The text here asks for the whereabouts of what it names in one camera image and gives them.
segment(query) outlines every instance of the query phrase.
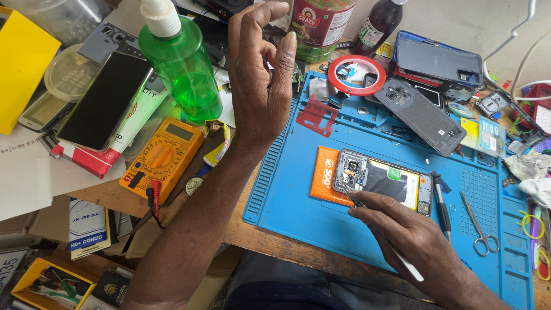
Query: bottle label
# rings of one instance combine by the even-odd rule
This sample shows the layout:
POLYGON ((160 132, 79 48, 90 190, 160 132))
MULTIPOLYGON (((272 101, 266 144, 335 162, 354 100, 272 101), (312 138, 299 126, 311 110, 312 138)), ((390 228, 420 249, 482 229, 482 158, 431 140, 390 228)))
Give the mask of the bottle label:
POLYGON ((377 29, 371 25, 369 18, 367 18, 364 25, 358 31, 360 41, 368 47, 375 47, 384 34, 385 33, 377 31, 377 29))
POLYGON ((296 0, 293 6, 291 30, 306 46, 326 47, 342 36, 354 7, 339 12, 315 8, 306 0, 296 0))

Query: screwdriver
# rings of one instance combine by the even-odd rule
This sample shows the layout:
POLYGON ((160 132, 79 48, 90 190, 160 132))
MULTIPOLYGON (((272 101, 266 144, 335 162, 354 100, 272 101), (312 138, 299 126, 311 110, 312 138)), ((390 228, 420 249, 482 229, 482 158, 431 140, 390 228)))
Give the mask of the screwdriver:
POLYGON ((448 214, 446 203, 444 202, 444 197, 442 197, 442 190, 440 189, 440 174, 431 173, 434 179, 434 188, 436 189, 436 197, 438 197, 438 202, 436 203, 436 209, 438 211, 438 219, 440 220, 440 226, 446 234, 446 238, 451 242, 451 223, 450 215, 448 214))

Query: hand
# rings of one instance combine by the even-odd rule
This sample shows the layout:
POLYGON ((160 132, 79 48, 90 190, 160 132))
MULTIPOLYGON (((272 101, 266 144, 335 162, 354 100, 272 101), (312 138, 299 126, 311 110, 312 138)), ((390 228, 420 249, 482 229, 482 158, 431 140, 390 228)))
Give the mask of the hand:
POLYGON ((387 263, 421 292, 445 308, 484 302, 486 309, 504 304, 465 267, 440 227, 431 219, 388 196, 352 191, 352 197, 373 208, 350 208, 348 214, 364 222, 375 236, 387 263), (398 249, 421 273, 418 282, 394 254, 381 235, 398 249))
POLYGON ((238 141, 269 147, 289 117, 293 91, 296 34, 289 32, 278 48, 262 40, 262 27, 283 17, 287 2, 256 3, 230 18, 228 71, 238 141), (274 67, 274 75, 266 65, 274 67))

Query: red tape roll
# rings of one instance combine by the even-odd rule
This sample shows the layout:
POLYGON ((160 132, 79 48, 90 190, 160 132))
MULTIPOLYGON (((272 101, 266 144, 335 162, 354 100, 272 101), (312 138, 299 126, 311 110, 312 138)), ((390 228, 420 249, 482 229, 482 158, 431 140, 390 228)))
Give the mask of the red tape roll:
POLYGON ((350 96, 373 95, 382 88, 386 81, 385 69, 383 69, 383 67, 375 60, 360 55, 346 55, 335 59, 331 62, 331 65, 327 70, 327 75, 329 76, 329 82, 335 86, 335 88, 350 96), (345 85, 340 79, 337 78, 337 68, 347 62, 359 62, 368 65, 375 71, 377 81, 373 85, 364 88, 356 88, 345 85))

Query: brown bottle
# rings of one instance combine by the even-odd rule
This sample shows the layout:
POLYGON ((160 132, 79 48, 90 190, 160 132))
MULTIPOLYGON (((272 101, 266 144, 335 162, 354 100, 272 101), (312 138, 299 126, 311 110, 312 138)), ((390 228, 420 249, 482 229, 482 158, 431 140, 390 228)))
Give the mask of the brown bottle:
POLYGON ((380 0, 371 9, 368 19, 358 31, 352 51, 356 55, 374 57, 377 49, 402 21, 407 0, 380 0))

